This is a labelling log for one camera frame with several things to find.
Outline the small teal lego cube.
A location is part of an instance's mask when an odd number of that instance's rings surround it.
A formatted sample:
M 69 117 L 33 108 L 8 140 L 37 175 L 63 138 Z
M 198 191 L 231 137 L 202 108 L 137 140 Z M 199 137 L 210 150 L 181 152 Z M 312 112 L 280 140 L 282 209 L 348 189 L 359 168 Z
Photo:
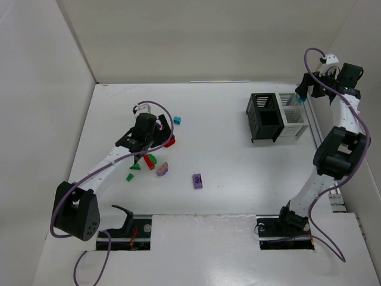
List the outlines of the small teal lego cube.
M 173 117 L 173 121 L 174 121 L 174 124 L 180 125 L 182 120 L 180 117 L 175 116 Z

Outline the teal curved lego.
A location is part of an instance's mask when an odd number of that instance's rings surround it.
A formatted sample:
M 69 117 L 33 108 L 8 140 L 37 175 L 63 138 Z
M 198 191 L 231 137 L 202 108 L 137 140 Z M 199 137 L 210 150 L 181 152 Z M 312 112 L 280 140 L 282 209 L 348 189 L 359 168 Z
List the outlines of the teal curved lego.
M 305 101 L 306 101 L 306 98 L 298 97 L 298 102 L 300 102 L 301 104 L 304 103 Z

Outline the purple arched lego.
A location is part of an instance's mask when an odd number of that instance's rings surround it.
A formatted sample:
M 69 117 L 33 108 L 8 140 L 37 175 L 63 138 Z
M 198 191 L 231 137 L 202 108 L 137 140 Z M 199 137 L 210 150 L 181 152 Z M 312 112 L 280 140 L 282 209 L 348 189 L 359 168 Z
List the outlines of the purple arched lego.
M 157 176 L 164 176 L 168 172 L 168 163 L 165 162 L 158 170 Z

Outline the purple sloped lego brick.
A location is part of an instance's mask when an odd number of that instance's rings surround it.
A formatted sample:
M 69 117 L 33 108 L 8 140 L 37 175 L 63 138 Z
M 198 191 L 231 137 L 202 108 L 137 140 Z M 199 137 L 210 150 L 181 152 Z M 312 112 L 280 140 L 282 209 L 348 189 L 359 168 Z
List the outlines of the purple sloped lego brick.
M 200 173 L 192 175 L 193 186 L 195 189 L 203 189 L 202 176 Z

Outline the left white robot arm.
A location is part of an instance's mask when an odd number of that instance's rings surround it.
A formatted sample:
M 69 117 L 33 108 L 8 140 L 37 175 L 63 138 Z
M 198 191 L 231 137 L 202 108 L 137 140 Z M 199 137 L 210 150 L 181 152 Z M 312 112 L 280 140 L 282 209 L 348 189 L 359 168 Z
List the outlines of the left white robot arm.
M 78 182 L 62 182 L 55 194 L 51 234 L 56 238 L 90 240 L 98 231 L 101 215 L 98 199 L 119 171 L 129 169 L 148 151 L 163 147 L 173 136 L 165 115 L 141 113 L 134 127 L 116 143 L 107 156 Z

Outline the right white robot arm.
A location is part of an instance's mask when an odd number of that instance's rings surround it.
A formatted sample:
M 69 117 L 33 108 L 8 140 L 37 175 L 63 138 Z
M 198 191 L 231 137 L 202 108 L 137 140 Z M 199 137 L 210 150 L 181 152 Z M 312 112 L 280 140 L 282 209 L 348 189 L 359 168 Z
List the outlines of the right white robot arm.
M 360 92 L 355 87 L 364 69 L 345 63 L 339 72 L 327 69 L 325 73 L 305 73 L 295 92 L 306 99 L 329 97 L 334 115 L 334 126 L 318 147 L 314 170 L 300 192 L 282 207 L 277 228 L 295 235 L 312 220 L 311 210 L 322 193 L 343 178 L 348 178 L 359 166 L 370 136 L 360 126 L 358 104 Z

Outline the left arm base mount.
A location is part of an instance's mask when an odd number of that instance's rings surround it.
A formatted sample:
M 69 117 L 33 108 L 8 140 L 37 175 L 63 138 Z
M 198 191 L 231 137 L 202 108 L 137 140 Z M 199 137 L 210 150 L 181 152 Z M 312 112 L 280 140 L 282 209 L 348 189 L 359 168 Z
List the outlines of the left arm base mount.
M 134 214 L 122 206 L 101 215 L 95 249 L 105 251 L 149 251 L 151 249 L 152 216 Z

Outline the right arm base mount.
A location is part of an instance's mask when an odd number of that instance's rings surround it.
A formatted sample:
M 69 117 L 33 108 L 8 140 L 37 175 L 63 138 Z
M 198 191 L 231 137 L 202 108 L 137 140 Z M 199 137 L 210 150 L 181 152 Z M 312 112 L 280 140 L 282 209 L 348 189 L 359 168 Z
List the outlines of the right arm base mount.
M 258 215 L 254 232 L 260 250 L 314 250 L 308 218 L 282 207 L 278 215 Z

